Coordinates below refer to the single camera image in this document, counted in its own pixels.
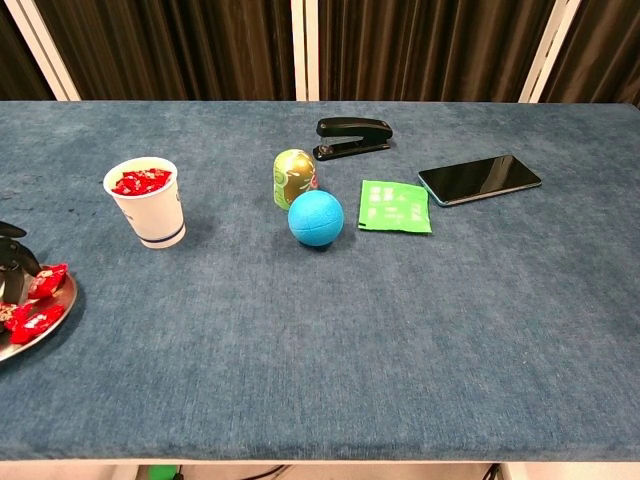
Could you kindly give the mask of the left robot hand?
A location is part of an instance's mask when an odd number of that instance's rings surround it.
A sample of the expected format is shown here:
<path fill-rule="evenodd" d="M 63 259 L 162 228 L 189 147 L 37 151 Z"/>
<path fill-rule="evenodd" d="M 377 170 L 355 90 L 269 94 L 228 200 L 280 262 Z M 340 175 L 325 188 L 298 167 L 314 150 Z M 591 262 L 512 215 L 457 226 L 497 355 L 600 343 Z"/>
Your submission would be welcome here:
<path fill-rule="evenodd" d="M 4 286 L 1 297 L 7 303 L 19 303 L 25 275 L 35 277 L 41 271 L 35 255 L 17 241 L 26 235 L 22 228 L 1 222 L 1 280 Z"/>

